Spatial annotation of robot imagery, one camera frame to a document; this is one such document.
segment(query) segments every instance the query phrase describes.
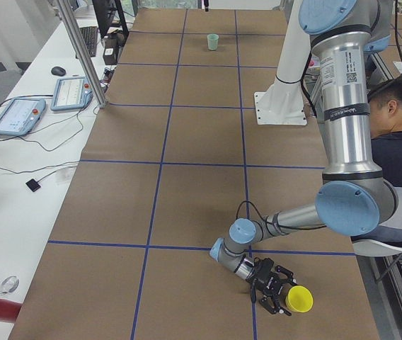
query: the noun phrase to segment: yellow cup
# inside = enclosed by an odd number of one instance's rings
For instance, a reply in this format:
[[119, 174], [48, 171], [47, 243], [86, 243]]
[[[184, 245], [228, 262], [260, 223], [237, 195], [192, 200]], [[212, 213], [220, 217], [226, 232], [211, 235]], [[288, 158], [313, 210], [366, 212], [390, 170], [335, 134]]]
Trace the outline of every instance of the yellow cup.
[[313, 307], [313, 295], [302, 285], [295, 285], [286, 295], [286, 307], [293, 312], [305, 313]]

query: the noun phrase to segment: green cup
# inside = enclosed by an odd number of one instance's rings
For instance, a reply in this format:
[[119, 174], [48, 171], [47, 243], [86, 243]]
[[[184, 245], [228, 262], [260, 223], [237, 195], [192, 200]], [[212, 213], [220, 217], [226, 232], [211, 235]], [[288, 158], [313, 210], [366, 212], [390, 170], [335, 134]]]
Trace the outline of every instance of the green cup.
[[215, 51], [218, 48], [218, 34], [207, 35], [207, 48], [209, 51]]

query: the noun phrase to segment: small black box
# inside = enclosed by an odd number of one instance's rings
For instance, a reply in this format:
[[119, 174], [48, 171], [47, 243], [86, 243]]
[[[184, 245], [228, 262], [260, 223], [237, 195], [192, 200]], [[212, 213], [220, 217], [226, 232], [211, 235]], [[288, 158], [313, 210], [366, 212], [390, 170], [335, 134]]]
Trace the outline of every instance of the small black box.
[[105, 39], [105, 49], [103, 51], [103, 61], [105, 62], [105, 65], [116, 65], [118, 53], [119, 45], [117, 39]]

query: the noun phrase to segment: monitor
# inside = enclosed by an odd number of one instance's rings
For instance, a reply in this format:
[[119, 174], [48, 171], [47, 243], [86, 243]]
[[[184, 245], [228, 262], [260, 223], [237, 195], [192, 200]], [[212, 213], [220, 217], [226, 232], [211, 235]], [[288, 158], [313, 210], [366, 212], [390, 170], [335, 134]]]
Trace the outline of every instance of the monitor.
[[100, 37], [107, 35], [116, 13], [118, 14], [122, 26], [122, 31], [127, 36], [129, 31], [125, 22], [124, 12], [120, 0], [93, 0], [94, 11], [96, 12], [97, 25]]

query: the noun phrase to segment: clear plastic object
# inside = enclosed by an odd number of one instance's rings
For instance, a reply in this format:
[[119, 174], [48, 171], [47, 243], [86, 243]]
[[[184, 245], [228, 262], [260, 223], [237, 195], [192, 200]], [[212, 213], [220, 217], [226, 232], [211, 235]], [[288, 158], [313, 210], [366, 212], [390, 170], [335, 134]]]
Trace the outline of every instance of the clear plastic object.
[[58, 184], [70, 182], [75, 174], [76, 166], [67, 166], [56, 171], [56, 181]]
[[9, 276], [8, 278], [5, 278], [0, 285], [0, 295], [12, 293], [17, 289], [17, 287], [18, 287], [18, 277]]

